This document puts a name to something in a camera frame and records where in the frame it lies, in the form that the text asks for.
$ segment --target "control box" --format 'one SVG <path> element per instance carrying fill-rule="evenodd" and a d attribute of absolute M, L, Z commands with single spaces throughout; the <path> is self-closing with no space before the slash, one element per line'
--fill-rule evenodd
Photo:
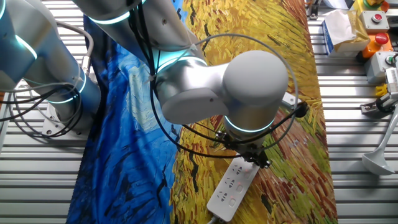
<path fill-rule="evenodd" d="M 363 11 L 359 16 L 368 34 L 385 33 L 390 29 L 383 11 Z"/>
<path fill-rule="evenodd" d="M 365 63 L 368 83 L 386 82 L 386 69 L 392 68 L 392 58 L 397 52 L 377 52 Z"/>

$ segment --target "gray cable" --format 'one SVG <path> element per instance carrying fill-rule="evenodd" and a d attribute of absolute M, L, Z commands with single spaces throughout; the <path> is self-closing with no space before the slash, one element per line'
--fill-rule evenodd
<path fill-rule="evenodd" d="M 62 83 L 49 83 L 49 84 L 45 84 L 45 85 L 41 85 L 41 86 L 35 86 L 35 87 L 31 87 L 31 88 L 25 88 L 25 89 L 21 89 L 21 90 L 0 90 L 1 92 L 6 92 L 6 93 L 23 93 L 25 91 L 32 91 L 32 90 L 38 90 L 41 88 L 47 88 L 50 86 L 60 86 L 60 85 L 71 85 L 70 83 L 67 82 L 62 82 Z"/>
<path fill-rule="evenodd" d="M 298 86 L 298 84 L 297 84 L 296 76 L 295 76 L 295 74 L 294 74 L 294 72 L 293 72 L 293 70 L 292 70 L 292 67 L 289 65 L 289 63 L 287 63 L 287 61 L 286 61 L 275 49 L 273 49 L 273 48 L 272 48 L 271 46 L 269 46 L 268 44 L 266 44 L 266 43 L 264 43 L 264 42 L 262 42 L 262 41 L 260 41 L 260 40 L 258 40 L 258 39 L 256 39 L 256 38 L 254 38 L 254 37 L 250 37 L 250 36 L 244 35 L 244 34 L 232 34 L 232 33 L 231 33 L 231 34 L 216 34 L 216 35 L 211 35 L 211 36 L 209 36 L 209 37 L 207 37 L 207 38 L 205 38 L 205 39 L 203 39 L 203 40 L 201 40 L 201 41 L 195 43 L 195 45 L 200 45 L 200 44 L 202 44 L 202 43 L 208 42 L 208 41 L 210 41 L 211 39 L 214 39 L 214 38 L 217 38 L 217 37 L 242 37 L 242 38 L 246 38 L 246 39 L 255 41 L 255 42 L 257 42 L 257 43 L 259 43 L 259 44 L 265 46 L 265 47 L 266 47 L 267 49 L 269 49 L 272 53 L 274 53 L 277 57 L 279 57 L 279 59 L 283 62 L 283 64 L 286 66 L 287 70 L 288 70 L 288 71 L 290 72 L 290 74 L 292 75 L 292 79 L 293 79 L 293 82 L 294 82 L 294 90 L 295 90 L 295 101 L 294 101 L 294 109 L 293 109 L 293 110 L 296 110 L 296 109 L 297 109 L 297 105 L 298 105 L 298 103 L 299 103 L 299 86 Z M 162 50 L 162 51 L 174 52 L 174 51 L 180 51 L 180 50 L 189 49 L 189 48 L 191 47 L 191 45 L 182 47 L 182 48 L 177 49 L 177 50 L 163 49 L 162 47 L 159 47 L 159 46 L 156 46 L 156 47 L 157 47 L 159 50 Z M 290 131 L 291 127 L 293 126 L 295 117 L 296 117 L 296 115 L 293 114 L 293 116 L 292 116 L 292 118 L 291 118 L 292 120 L 291 120 L 291 122 L 289 123 L 289 125 L 287 126 L 285 132 L 281 135 L 281 137 L 280 137 L 278 140 L 276 140 L 276 142 L 272 143 L 272 144 L 269 145 L 269 146 L 266 146 L 266 147 L 263 147 L 263 148 L 260 148 L 260 149 L 256 149 L 256 150 L 253 150 L 253 151 L 254 151 L 254 152 L 261 152 L 261 151 L 263 151 L 263 150 L 266 150 L 266 149 L 269 149 L 269 148 L 271 148 L 271 147 L 274 147 L 274 146 L 276 146 L 278 143 L 280 143 L 281 140 L 287 135 L 287 133 Z"/>
<path fill-rule="evenodd" d="M 66 22 L 61 22 L 61 21 L 56 21 L 56 22 L 57 22 L 58 26 L 62 26 L 64 28 L 66 28 L 66 29 L 70 29 L 70 30 L 75 31 L 75 32 L 77 32 L 79 34 L 83 34 L 88 39 L 88 48 L 87 48 L 86 56 L 90 57 L 91 53 L 93 53 L 93 49 L 94 49 L 94 39 L 93 39 L 93 37 L 89 33 L 87 33 L 87 31 L 85 31 L 85 30 L 83 30 L 83 29 L 81 29 L 79 27 L 67 24 Z"/>

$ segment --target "metal grating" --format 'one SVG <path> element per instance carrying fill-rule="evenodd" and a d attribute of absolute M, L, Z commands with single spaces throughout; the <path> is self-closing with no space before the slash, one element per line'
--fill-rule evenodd
<path fill-rule="evenodd" d="M 43 2 L 56 19 L 83 27 L 83 14 L 71 1 Z M 329 11 L 321 7 L 320 15 Z M 387 15 L 393 14 L 398 15 L 398 10 L 391 9 Z M 389 116 L 372 120 L 361 114 L 359 105 L 374 100 L 374 86 L 367 83 L 359 63 L 325 56 L 322 21 L 320 16 L 308 24 L 325 109 L 339 223 L 396 224 L 398 174 L 378 178 L 361 163 L 362 153 L 375 149 L 383 137 Z M 86 52 L 84 38 L 64 28 L 59 33 L 81 62 Z M 37 110 L 25 118 L 41 129 L 44 118 Z M 84 146 L 42 144 L 9 123 L 0 154 L 0 223 L 65 223 Z M 398 170 L 398 129 L 389 141 L 386 159 Z"/>

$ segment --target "white power strip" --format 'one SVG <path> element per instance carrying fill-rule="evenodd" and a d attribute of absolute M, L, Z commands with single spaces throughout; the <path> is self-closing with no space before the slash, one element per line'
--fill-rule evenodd
<path fill-rule="evenodd" d="M 242 157 L 233 159 L 207 203 L 207 209 L 225 222 L 231 221 L 258 170 L 258 166 Z"/>

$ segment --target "emergency stop button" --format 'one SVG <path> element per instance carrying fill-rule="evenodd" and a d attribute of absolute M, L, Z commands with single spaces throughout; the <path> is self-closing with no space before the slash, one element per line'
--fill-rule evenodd
<path fill-rule="evenodd" d="M 376 24 L 380 23 L 383 20 L 383 17 L 380 14 L 375 14 L 372 16 L 372 21 Z"/>
<path fill-rule="evenodd" d="M 388 43 L 388 36 L 387 34 L 376 34 L 376 36 L 374 37 L 374 41 L 377 45 L 384 45 L 386 43 Z"/>

